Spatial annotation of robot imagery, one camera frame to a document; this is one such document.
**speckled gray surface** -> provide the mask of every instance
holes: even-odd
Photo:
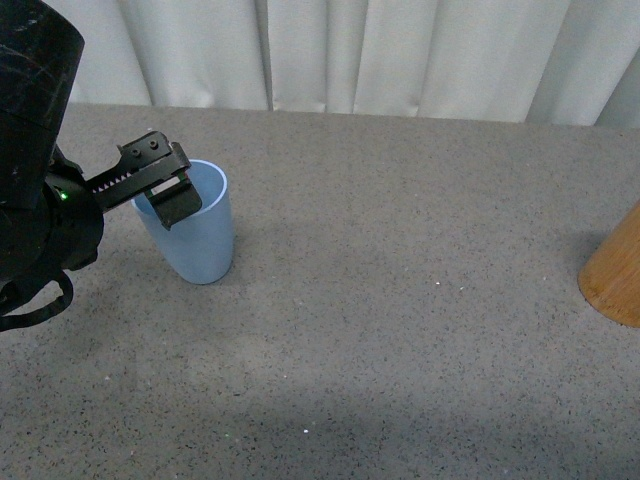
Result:
[[[72,106],[60,144],[91,176],[148,128],[227,172],[232,269],[108,213],[69,310],[0,335],[0,478],[640,478],[640,330],[576,283],[638,131]]]

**cup rim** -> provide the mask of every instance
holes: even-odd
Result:
[[[222,200],[222,197],[224,197],[224,195],[227,193],[227,176],[225,175],[224,171],[217,166],[215,163],[212,162],[208,162],[206,160],[199,160],[199,159],[189,159],[190,163],[200,163],[202,165],[206,165],[207,167],[212,167],[215,170],[218,171],[218,173],[220,174],[220,176],[222,177],[222,189],[220,190],[220,195],[218,195],[218,197],[211,202],[209,205],[207,205],[204,208],[201,208],[200,210],[198,210],[196,213],[190,215],[188,218],[192,218],[192,217],[197,217],[199,215],[202,215],[206,212],[208,212],[209,210],[211,210],[213,207],[215,207],[218,203],[220,203],[220,201]],[[136,209],[136,211],[141,214],[141,215],[146,215],[149,217],[153,217],[154,215],[147,213],[145,211],[143,211],[137,204],[136,202],[136,198],[132,198],[131,199],[131,204],[133,205],[133,208]]]

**light blue cup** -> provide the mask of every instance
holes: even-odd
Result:
[[[204,285],[219,280],[231,267],[233,220],[224,172],[213,163],[190,161],[187,173],[202,198],[198,212],[167,231],[144,195],[131,203],[173,269],[187,282]]]

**curtain fold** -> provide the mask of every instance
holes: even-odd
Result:
[[[71,100],[640,126],[638,0],[45,0]]]

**wooden object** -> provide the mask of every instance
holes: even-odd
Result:
[[[604,316],[640,327],[640,202],[591,256],[578,284]]]

